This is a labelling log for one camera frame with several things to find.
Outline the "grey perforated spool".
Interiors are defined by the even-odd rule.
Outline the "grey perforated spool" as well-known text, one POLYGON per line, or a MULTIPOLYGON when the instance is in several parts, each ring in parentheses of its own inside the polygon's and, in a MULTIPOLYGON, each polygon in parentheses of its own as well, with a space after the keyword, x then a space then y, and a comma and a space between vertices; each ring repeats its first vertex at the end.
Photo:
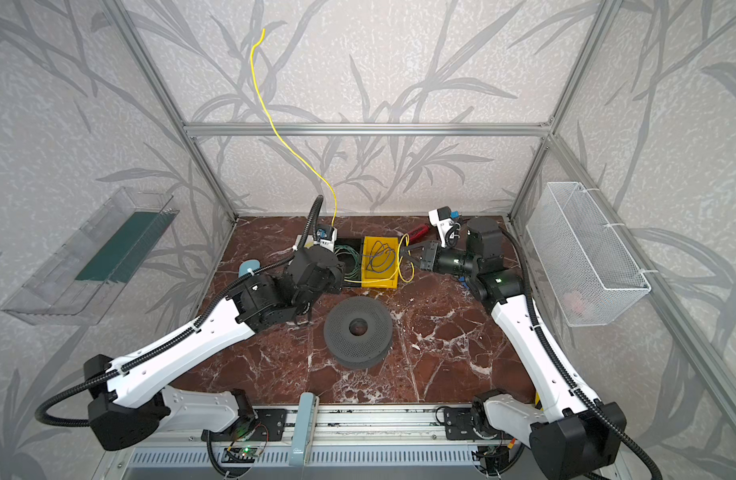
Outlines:
POLYGON ((324 325, 326 346, 342 366, 363 370, 381 363, 393 343, 393 320, 380 301, 355 296, 336 305, 324 325))

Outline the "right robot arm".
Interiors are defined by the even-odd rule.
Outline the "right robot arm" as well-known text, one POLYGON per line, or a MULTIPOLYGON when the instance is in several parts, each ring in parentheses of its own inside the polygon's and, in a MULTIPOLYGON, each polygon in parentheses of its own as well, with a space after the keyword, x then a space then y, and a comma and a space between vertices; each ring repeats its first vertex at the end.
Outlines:
POLYGON ((476 396, 472 415, 478 434, 510 434, 532 451, 548 479, 597 479, 600 468, 616 461, 621 446, 651 478, 662 478, 656 462, 626 433, 621 408, 600 399, 547 330, 517 239, 492 218, 476 217, 466 228, 463 250, 427 241, 402 246, 398 256, 423 271, 463 279, 509 339, 539 396, 539 407, 499 389, 476 396))

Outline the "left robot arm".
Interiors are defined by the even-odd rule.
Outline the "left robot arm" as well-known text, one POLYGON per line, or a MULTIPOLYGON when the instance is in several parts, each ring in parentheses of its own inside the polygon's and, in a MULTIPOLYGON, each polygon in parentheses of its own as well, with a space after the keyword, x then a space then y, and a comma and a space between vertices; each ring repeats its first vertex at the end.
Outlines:
POLYGON ((278 324, 310 319, 324 294, 341 291, 342 263, 315 238, 323 198, 317 196, 293 252, 250 270, 221 290, 196 319, 125 356, 97 355, 85 380, 44 400, 36 421, 89 428, 106 451, 134 446, 168 430, 220 433, 255 414, 239 391, 191 392, 171 383, 204 360, 278 324))

